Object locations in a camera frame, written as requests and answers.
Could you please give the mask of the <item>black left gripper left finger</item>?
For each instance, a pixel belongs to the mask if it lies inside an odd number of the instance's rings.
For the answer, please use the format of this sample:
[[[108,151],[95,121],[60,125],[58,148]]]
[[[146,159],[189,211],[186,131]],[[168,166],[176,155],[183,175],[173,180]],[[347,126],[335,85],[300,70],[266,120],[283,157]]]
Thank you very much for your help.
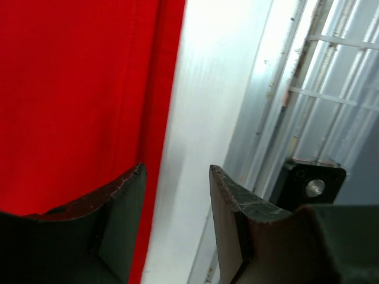
[[[2,283],[127,283],[146,168],[44,214],[1,213]]]

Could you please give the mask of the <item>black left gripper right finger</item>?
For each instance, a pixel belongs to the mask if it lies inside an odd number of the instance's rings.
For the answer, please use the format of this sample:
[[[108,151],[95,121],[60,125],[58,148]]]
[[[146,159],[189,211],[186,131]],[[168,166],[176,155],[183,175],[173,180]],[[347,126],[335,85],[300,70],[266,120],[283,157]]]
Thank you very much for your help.
[[[221,283],[377,283],[378,207],[284,210],[210,166]]]

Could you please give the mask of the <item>red trousers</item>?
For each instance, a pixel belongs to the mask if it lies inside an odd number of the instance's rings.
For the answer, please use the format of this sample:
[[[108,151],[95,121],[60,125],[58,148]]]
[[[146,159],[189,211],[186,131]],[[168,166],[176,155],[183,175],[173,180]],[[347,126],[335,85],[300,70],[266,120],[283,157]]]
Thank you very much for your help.
[[[43,213],[142,162],[146,261],[184,1],[1,2],[1,210]]]

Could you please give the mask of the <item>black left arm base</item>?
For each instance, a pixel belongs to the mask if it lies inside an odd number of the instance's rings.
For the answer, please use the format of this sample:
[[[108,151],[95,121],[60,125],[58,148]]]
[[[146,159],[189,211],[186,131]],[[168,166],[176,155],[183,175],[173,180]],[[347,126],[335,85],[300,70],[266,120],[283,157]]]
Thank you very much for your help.
[[[284,163],[269,201],[295,211],[305,204],[331,204],[346,178],[346,170],[297,160]]]

